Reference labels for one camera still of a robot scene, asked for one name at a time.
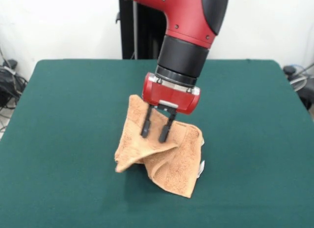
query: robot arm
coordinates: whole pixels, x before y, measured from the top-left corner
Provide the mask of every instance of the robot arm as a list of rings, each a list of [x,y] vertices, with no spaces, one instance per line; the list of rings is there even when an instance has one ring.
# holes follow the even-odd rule
[[[164,12],[167,29],[155,73],[148,73],[143,99],[150,104],[142,136],[149,132],[151,109],[171,113],[159,141],[167,138],[176,113],[190,114],[198,104],[199,78],[209,49],[219,34],[228,0],[134,0]]]

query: green table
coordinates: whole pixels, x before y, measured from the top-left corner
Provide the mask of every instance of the green table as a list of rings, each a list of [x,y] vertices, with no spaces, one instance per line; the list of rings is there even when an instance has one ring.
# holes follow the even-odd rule
[[[1,228],[314,226],[314,124],[273,61],[208,61],[192,199],[114,171],[128,97],[155,60],[44,60],[0,142]]]

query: white sticker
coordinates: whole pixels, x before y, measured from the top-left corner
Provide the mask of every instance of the white sticker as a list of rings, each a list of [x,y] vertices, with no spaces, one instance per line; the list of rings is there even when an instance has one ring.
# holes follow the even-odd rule
[[[200,178],[200,175],[204,171],[204,167],[205,167],[205,161],[202,161],[200,164],[200,168],[198,169],[197,178]]]

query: white wall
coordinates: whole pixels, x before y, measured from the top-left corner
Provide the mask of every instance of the white wall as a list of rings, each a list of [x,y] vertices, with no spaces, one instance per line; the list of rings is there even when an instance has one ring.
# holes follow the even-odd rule
[[[230,0],[209,58],[314,61],[314,0]],[[45,58],[121,58],[118,0],[0,0],[0,45],[29,78]]]

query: towel fold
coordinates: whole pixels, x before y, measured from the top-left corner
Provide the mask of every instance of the towel fold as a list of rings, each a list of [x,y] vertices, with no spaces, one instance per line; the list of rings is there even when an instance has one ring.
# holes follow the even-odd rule
[[[119,146],[114,158],[116,172],[132,164],[144,164],[148,177],[159,187],[173,194],[191,198],[201,162],[203,136],[196,126],[174,121],[165,143],[158,138],[167,117],[155,109],[151,115],[150,133],[140,135],[148,104],[131,95]]]

